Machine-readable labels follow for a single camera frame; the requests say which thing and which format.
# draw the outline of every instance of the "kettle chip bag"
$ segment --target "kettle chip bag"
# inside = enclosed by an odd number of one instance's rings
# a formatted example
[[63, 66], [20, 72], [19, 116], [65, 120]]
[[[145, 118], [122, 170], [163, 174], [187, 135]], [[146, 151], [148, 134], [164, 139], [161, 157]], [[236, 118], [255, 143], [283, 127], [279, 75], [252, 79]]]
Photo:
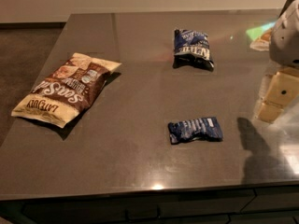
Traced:
[[120, 63], [74, 53], [12, 110], [11, 116], [37, 119], [63, 128], [93, 105]]
[[170, 122], [168, 130], [172, 145], [193, 140], [222, 141], [223, 139], [221, 126], [216, 117]]
[[214, 62], [206, 33], [176, 29], [174, 46], [175, 59], [202, 64], [206, 69], [214, 70]]

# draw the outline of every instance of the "navy blue snack bag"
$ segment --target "navy blue snack bag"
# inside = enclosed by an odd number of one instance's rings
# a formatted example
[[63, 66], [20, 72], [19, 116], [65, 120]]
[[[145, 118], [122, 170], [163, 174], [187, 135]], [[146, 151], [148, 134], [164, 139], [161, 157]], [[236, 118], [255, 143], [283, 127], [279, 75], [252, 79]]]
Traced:
[[209, 71], [214, 70], [206, 33], [183, 29], [175, 30], [174, 52], [176, 61], [187, 61], [193, 66]]
[[221, 126], [215, 117], [185, 120], [168, 123], [172, 145], [187, 143], [193, 140], [222, 141]]

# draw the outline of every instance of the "green light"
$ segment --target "green light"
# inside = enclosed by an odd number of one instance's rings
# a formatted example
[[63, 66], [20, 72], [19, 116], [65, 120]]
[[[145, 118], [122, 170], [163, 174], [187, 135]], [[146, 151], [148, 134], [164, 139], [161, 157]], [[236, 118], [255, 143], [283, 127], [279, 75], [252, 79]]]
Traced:
[[251, 29], [248, 29], [246, 31], [246, 34], [250, 37], [250, 39], [253, 41], [255, 40], [256, 38], [258, 38], [260, 35], [263, 34], [264, 31], [268, 30], [269, 28], [273, 27], [275, 24], [275, 22], [270, 22], [270, 23], [267, 23], [267, 24], [264, 24], [262, 26], [259, 26], [259, 27], [254, 27], [254, 28], [251, 28]]

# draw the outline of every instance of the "gray carpet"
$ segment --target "gray carpet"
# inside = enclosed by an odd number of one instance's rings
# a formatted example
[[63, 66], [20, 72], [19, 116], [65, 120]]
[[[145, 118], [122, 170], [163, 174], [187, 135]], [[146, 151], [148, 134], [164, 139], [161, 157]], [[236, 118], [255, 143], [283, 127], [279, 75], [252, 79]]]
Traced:
[[0, 29], [0, 146], [15, 119], [11, 110], [31, 90], [61, 31]]

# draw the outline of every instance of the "chip bag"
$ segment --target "chip bag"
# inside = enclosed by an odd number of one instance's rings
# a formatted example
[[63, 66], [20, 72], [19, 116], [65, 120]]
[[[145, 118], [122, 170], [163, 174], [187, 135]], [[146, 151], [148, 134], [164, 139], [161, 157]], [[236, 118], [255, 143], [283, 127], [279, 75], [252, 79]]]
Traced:
[[215, 117], [184, 120], [168, 123], [172, 145], [187, 143], [193, 140], [222, 141], [221, 126]]
[[107, 78], [121, 64], [74, 53], [12, 110], [11, 116], [63, 128], [92, 106]]
[[193, 30], [175, 30], [175, 59], [188, 61], [195, 66], [203, 65], [214, 70], [214, 62], [209, 50], [207, 34]]

